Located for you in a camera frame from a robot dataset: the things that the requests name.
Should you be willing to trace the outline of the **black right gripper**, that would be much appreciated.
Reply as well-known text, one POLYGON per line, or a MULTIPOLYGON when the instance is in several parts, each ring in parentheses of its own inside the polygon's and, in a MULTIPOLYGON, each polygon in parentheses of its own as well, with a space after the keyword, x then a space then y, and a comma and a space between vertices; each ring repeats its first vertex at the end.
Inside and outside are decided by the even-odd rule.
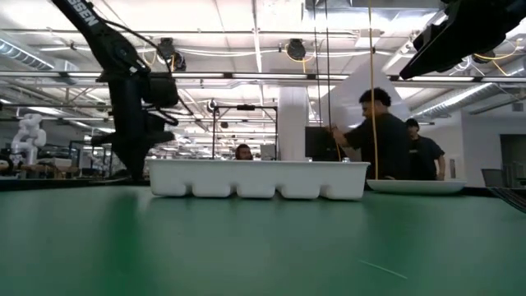
POLYGON ((443 0, 443 3, 446 24, 431 24, 414 39, 417 52, 400 71, 401 78, 444 72, 469 55, 484 53, 485 44, 500 44, 526 17, 526 0, 443 0), (436 40, 444 28, 448 35, 464 40, 436 40))

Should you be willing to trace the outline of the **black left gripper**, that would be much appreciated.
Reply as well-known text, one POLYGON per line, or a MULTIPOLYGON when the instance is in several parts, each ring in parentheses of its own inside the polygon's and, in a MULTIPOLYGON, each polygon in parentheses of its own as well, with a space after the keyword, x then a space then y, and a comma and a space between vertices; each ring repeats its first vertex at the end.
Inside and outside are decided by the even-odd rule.
POLYGON ((107 76, 110 91, 111 113, 114 131, 108 135, 93 136, 94 145, 112 144, 118 146, 118 158, 126 175, 134 180, 143 178, 146 146, 154 146, 174 139, 171 132, 164 130, 165 120, 150 114, 145 107, 143 90, 147 76, 107 76), (142 144, 134 150, 129 146, 142 144))

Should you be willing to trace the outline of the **white plastic cutlery tray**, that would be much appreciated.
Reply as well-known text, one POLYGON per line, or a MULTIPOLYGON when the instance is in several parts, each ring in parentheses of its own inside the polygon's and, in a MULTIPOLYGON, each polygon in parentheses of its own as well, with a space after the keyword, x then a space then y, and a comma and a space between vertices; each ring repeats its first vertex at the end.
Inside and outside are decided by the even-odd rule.
POLYGON ((362 198, 368 162, 148 160, 158 196, 331 200, 362 198))

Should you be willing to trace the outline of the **dark grey door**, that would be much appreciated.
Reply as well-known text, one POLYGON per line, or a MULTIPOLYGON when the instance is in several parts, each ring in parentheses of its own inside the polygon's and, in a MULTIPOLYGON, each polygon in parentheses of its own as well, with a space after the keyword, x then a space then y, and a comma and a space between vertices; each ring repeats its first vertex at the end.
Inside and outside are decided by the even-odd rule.
POLYGON ((526 188, 526 135, 501 135, 501 158, 507 186, 526 188))

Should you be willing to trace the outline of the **white round plate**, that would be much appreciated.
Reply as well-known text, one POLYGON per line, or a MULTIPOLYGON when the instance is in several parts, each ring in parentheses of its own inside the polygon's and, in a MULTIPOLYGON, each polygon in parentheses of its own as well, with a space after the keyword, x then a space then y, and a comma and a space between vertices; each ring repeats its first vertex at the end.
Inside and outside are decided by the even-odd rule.
POLYGON ((465 181, 367 180, 370 189, 377 192, 403 195, 450 195, 460 192, 465 181))

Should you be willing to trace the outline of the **black monitor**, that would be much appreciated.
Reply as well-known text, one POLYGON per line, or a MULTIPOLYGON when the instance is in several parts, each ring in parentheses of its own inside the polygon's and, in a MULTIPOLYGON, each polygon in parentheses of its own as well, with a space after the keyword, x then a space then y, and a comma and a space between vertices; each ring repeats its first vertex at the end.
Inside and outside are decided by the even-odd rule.
POLYGON ((305 156, 312 161, 341 161, 344 154, 327 127, 305 127, 305 156))

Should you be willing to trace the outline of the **green table mat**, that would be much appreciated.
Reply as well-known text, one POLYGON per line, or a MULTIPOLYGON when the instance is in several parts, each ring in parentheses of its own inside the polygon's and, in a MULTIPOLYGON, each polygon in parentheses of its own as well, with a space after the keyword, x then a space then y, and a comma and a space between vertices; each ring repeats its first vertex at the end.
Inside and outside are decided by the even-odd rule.
POLYGON ((526 214, 496 198, 0 193, 0 296, 526 296, 526 214))

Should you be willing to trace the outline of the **silver ventilation duct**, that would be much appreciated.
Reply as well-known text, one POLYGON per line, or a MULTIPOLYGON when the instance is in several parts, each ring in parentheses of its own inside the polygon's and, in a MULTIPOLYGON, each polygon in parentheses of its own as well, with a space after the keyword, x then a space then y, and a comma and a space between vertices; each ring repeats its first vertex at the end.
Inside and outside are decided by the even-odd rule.
POLYGON ((0 57, 11 59, 33 71, 69 72, 77 71, 78 66, 61 58, 52 58, 38 53, 17 41, 0 36, 0 57))
POLYGON ((438 118, 470 104, 498 95, 508 85, 526 86, 526 58, 517 59, 503 68, 505 75, 475 76, 476 83, 467 88, 458 88, 445 92, 431 101, 415 108, 410 118, 438 118))

